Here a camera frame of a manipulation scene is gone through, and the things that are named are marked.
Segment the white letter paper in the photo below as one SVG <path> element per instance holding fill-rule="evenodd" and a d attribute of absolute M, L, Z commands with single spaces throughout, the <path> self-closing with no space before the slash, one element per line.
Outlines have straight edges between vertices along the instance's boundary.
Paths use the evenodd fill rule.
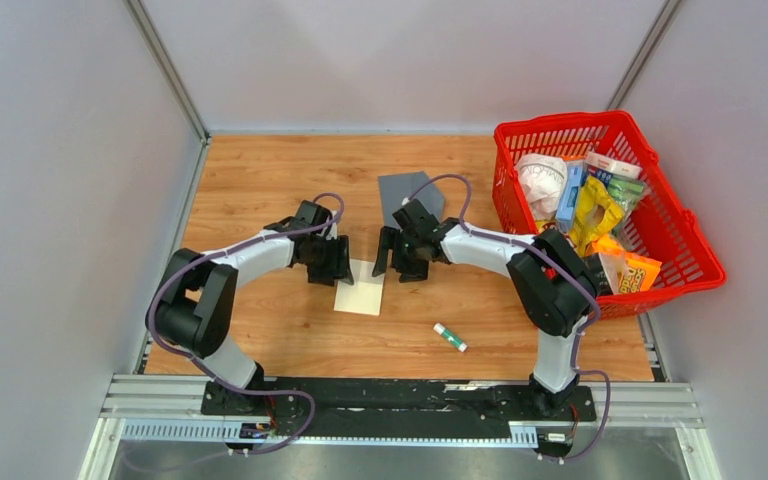
<path fill-rule="evenodd" d="M 380 314 L 385 275 L 374 275 L 374 266 L 375 264 L 370 261 L 350 260 L 354 284 L 338 283 L 334 311 L 368 316 Z"/>

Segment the grey-blue paper envelope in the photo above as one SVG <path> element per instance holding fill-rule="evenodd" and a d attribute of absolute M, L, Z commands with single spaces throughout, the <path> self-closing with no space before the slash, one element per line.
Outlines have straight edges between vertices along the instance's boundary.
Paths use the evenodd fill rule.
<path fill-rule="evenodd" d="M 435 184 L 418 189 L 430 179 L 424 171 L 382 175 L 378 177 L 383 225 L 399 228 L 392 214 L 401 208 L 411 194 L 438 219 L 442 218 L 445 199 Z"/>

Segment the green white glue stick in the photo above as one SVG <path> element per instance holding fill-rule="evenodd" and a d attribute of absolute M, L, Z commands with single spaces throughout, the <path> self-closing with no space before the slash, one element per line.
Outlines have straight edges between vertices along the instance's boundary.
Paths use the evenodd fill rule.
<path fill-rule="evenodd" d="M 459 352 L 465 352 L 467 350 L 467 343 L 443 324 L 436 323 L 433 326 L 433 330 Z"/>

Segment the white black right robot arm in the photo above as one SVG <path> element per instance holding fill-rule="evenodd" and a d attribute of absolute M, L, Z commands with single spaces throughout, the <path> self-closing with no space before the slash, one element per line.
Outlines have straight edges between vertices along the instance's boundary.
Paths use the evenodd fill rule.
<path fill-rule="evenodd" d="M 433 262 L 469 265 L 509 279 L 538 330 L 538 358 L 529 377 L 533 410 L 552 419 L 565 411 L 578 385 L 580 337 L 599 313 L 597 274 L 555 231 L 513 235 L 462 219 L 439 220 L 417 199 L 383 226 L 374 276 L 393 268 L 402 283 L 424 281 Z"/>

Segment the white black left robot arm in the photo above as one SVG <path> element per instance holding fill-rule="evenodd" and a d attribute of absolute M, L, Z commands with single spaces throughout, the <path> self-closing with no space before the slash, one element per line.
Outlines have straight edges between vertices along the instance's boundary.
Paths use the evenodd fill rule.
<path fill-rule="evenodd" d="M 295 214 L 246 240 L 216 250 L 174 252 L 146 313 L 154 343 L 208 375 L 239 413 L 259 411 L 278 393 L 265 389 L 262 366 L 232 338 L 236 292 L 295 265 L 306 267 L 312 284 L 353 284 L 349 238 L 337 232 L 344 210 L 343 205 L 330 210 L 318 199 L 304 200 Z"/>

